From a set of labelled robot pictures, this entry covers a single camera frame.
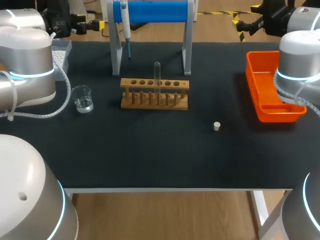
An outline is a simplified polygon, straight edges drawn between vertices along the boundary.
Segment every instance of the floor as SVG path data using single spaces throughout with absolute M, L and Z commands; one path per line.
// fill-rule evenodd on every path
M 199 0 L 198 12 L 249 11 L 262 0 Z M 99 2 L 86 4 L 87 10 L 100 12 Z M 240 20 L 253 22 L 257 14 L 241 14 Z M 239 42 L 233 17 L 198 15 L 194 23 L 194 42 Z M 184 25 L 148 24 L 131 33 L 134 42 L 181 42 Z M 108 35 L 108 26 L 104 29 Z M 108 41 L 101 32 L 72 35 L 77 41 Z M 279 42 L 263 30 L 247 42 Z M 283 196 L 281 190 L 266 190 L 269 213 Z M 78 194 L 74 205 L 79 218 L 79 240 L 256 240 L 250 195 L 229 192 L 157 192 Z M 283 239 L 279 234 L 277 240 Z

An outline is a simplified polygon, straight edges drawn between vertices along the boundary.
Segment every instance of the orange plastic basket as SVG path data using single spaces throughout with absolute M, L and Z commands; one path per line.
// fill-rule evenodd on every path
M 307 112 L 305 106 L 283 103 L 277 96 L 274 75 L 279 51 L 250 51 L 246 54 L 246 62 L 246 79 L 261 122 L 293 123 Z

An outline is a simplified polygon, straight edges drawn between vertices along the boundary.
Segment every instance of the blue roller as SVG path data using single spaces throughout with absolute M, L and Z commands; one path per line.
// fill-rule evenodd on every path
M 187 1 L 129 1 L 130 23 L 186 23 Z M 114 22 L 121 23 L 120 2 L 113 2 Z

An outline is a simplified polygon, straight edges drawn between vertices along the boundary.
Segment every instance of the black tablecloth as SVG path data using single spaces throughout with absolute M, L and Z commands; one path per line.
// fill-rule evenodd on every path
M 92 90 L 94 109 L 72 101 L 51 119 L 0 119 L 0 133 L 32 144 L 65 188 L 293 188 L 319 166 L 320 120 L 311 111 L 293 124 L 260 123 L 245 76 L 248 51 L 276 43 L 194 43 L 191 76 L 183 75 L 180 43 L 132 43 L 112 77 L 108 43 L 73 42 L 71 85 Z M 188 111 L 121 109 L 120 79 L 190 80 Z M 50 113 L 66 96 L 19 111 Z M 213 122 L 220 122 L 218 132 Z

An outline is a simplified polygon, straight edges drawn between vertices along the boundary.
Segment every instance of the glass test tube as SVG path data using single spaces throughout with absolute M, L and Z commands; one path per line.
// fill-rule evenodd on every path
M 154 63 L 154 95 L 156 104 L 160 105 L 160 94 L 161 94 L 161 64 L 156 61 Z

